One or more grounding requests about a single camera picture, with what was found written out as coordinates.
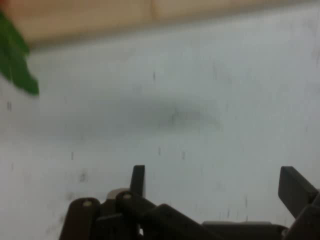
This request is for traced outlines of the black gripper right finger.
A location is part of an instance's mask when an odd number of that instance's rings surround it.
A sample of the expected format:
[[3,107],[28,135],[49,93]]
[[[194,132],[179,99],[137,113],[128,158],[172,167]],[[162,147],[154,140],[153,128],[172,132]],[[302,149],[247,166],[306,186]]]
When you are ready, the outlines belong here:
[[294,167],[280,168],[278,196],[294,217],[284,240],[318,240],[320,238],[320,191]]

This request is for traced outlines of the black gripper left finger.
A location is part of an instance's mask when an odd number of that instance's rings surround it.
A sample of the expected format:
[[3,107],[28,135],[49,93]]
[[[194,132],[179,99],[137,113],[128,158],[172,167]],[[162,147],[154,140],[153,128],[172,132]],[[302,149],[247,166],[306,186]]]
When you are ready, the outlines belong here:
[[61,240],[209,240],[202,225],[166,205],[144,198],[145,166],[135,165],[128,190],[100,203],[92,197],[71,202]]

